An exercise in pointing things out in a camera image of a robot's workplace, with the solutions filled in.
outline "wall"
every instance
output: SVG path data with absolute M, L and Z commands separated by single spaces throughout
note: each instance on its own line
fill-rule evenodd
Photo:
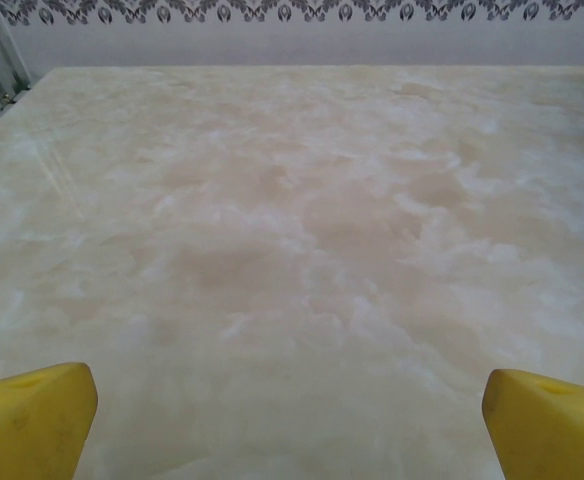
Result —
M 0 0 L 57 65 L 584 64 L 584 0 Z

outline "black floral pattern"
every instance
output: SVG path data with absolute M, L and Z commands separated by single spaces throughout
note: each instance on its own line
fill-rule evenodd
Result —
M 383 22 L 391 16 L 404 22 L 452 17 L 464 22 L 512 18 L 565 21 L 576 14 L 584 17 L 584 0 L 0 0 L 0 11 L 13 26 L 30 25 L 37 16 L 44 25 L 54 25 L 58 20 L 70 25 L 86 25 L 93 20 L 108 25 L 121 19 L 146 23 L 150 15 L 164 24 L 179 19 L 188 23 L 227 23 L 233 18 L 263 22 L 270 12 L 281 22 L 293 18 L 323 22 L 328 14 L 341 22 L 349 22 L 356 15 L 368 22 Z

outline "beige marble tile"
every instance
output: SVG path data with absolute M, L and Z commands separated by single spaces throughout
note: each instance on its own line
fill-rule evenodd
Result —
M 0 377 L 72 360 L 78 479 L 500 478 L 490 370 L 584 383 L 584 68 L 53 71 Z

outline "marble surface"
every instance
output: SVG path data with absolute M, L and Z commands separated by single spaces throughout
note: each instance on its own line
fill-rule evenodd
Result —
M 498 479 L 491 369 L 584 384 L 584 68 L 78 68 L 0 119 L 0 377 L 77 479 Z

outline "yellow object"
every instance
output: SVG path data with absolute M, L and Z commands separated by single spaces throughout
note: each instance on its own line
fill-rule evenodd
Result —
M 87 365 L 0 380 L 0 480 L 69 480 L 96 413 Z
M 584 387 L 495 370 L 483 418 L 507 480 L 584 480 Z

